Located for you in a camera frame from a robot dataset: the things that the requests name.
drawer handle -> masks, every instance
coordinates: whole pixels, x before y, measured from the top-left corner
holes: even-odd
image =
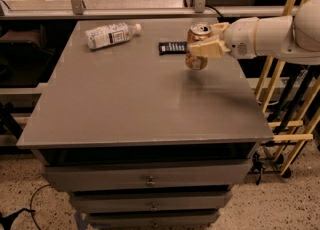
[[[148,181],[146,182],[147,187],[154,187],[156,183],[153,181],[153,176],[149,176]]]
[[[159,227],[158,223],[156,221],[153,221],[152,228],[158,228],[158,227]]]
[[[151,204],[150,211],[157,211],[157,210],[158,210],[158,208],[157,208],[156,204],[153,202],[153,203]]]

bottle label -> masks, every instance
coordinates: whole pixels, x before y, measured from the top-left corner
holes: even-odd
[[[88,38],[88,46],[91,49],[125,42],[130,39],[129,27],[124,22],[97,27],[85,33]]]

bottle cap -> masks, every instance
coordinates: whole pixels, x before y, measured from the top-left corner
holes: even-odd
[[[141,25],[140,24],[135,24],[135,26],[136,26],[136,29],[137,29],[136,33],[140,34],[141,33]]]

black cable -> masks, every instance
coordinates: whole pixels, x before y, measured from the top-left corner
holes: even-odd
[[[206,7],[214,10],[215,12],[218,13],[218,15],[219,15],[221,18],[224,18],[224,16],[221,14],[221,12],[220,12],[216,7],[213,7],[213,6],[210,6],[210,5],[206,5]]]
[[[36,194],[38,194],[45,187],[51,187],[51,185],[48,184],[48,185],[41,186],[33,193],[32,197],[31,197],[31,200],[30,200],[30,204],[29,204],[30,210],[32,210],[32,203],[33,203],[34,197],[36,196]],[[38,228],[38,230],[41,230],[41,228],[39,227],[36,219],[34,218],[34,213],[31,214],[31,218],[32,218],[34,224],[36,225],[36,227]]]
[[[2,214],[0,213],[0,225],[3,226],[3,230],[11,230],[11,226],[12,226],[13,222],[15,221],[15,219],[20,215],[20,213],[22,213],[24,211],[29,212],[29,213],[35,212],[34,210],[22,208],[16,212],[10,214],[9,216],[6,216],[6,217],[2,217]]]

cabinet drawer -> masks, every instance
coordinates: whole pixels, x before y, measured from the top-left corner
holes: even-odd
[[[173,211],[218,209],[230,200],[231,192],[202,191],[170,192],[168,188],[152,193],[72,196],[71,204],[78,211],[90,213]]]
[[[254,142],[42,149],[51,166],[249,159]]]
[[[239,183],[251,160],[47,167],[43,176],[59,191],[117,190]]]
[[[161,226],[209,226],[216,222],[218,211],[168,212],[156,214],[102,214],[88,215],[89,223],[95,228],[124,228]]]

